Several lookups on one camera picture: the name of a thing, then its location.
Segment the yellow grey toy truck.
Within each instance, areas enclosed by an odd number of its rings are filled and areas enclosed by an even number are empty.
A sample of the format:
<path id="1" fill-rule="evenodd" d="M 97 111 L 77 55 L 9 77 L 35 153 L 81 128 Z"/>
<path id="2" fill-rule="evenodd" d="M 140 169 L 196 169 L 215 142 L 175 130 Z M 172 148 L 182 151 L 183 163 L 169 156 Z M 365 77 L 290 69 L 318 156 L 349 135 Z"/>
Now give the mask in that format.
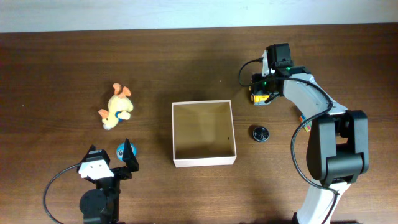
<path id="1" fill-rule="evenodd" d="M 256 105 L 266 105 L 270 95 L 262 85 L 249 87 L 251 102 Z"/>

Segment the white cardboard box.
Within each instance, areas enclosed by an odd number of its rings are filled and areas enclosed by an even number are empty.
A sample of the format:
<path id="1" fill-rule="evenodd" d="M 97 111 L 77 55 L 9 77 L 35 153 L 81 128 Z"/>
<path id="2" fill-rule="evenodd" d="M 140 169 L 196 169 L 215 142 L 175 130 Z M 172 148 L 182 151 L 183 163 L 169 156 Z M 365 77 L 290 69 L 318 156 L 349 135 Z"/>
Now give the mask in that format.
<path id="1" fill-rule="evenodd" d="M 230 100 L 172 103 L 175 167 L 223 166 L 237 158 Z"/>

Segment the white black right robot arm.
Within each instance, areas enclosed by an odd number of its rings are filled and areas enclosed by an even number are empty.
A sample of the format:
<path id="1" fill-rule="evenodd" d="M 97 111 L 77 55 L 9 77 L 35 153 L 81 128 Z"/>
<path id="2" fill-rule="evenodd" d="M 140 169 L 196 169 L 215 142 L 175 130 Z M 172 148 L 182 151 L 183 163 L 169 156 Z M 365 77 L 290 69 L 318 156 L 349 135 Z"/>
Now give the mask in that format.
<path id="1" fill-rule="evenodd" d="M 292 223 L 330 223 L 341 196 L 369 169 L 368 117 L 336 102 L 309 69 L 295 66 L 287 43 L 268 46 L 257 61 L 262 72 L 248 85 L 251 101 L 268 105 L 284 97 L 302 114 L 290 153 L 309 189 Z"/>

